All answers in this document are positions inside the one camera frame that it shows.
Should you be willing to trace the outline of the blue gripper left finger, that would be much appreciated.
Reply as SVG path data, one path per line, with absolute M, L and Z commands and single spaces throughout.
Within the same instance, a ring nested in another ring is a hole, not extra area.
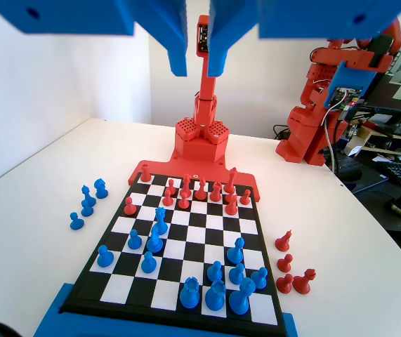
M 134 11 L 136 22 L 167 50 L 172 73 L 186 77 L 186 1 L 137 1 Z

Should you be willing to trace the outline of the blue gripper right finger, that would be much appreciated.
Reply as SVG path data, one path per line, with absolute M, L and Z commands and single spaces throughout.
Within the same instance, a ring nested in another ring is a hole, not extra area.
M 257 1 L 210 1 L 207 37 L 209 76 L 222 75 L 230 47 L 257 23 Z

